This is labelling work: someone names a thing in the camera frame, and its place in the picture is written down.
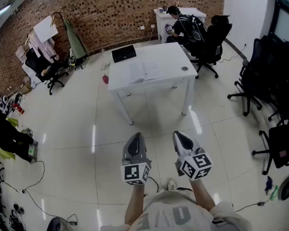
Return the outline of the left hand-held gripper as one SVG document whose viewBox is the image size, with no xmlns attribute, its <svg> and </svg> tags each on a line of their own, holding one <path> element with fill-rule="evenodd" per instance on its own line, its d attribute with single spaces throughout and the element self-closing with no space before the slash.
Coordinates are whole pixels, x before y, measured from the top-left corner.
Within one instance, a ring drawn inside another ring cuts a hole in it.
<svg viewBox="0 0 289 231">
<path fill-rule="evenodd" d="M 120 166 L 122 180 L 129 185 L 144 185 L 151 170 L 151 160 L 146 158 L 145 138 L 138 132 L 132 135 L 123 147 L 124 157 Z"/>
</svg>

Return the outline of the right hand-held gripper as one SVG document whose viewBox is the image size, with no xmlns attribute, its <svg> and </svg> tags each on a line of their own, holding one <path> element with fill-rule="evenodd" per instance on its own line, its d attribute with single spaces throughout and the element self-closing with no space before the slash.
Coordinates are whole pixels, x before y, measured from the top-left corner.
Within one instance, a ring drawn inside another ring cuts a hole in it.
<svg viewBox="0 0 289 231">
<path fill-rule="evenodd" d="M 174 131 L 172 140 L 178 156 L 181 151 L 194 151 L 178 158 L 175 163 L 178 175 L 186 175 L 191 181 L 206 177 L 212 169 L 212 159 L 203 148 L 199 148 L 196 139 L 185 132 Z"/>
</svg>

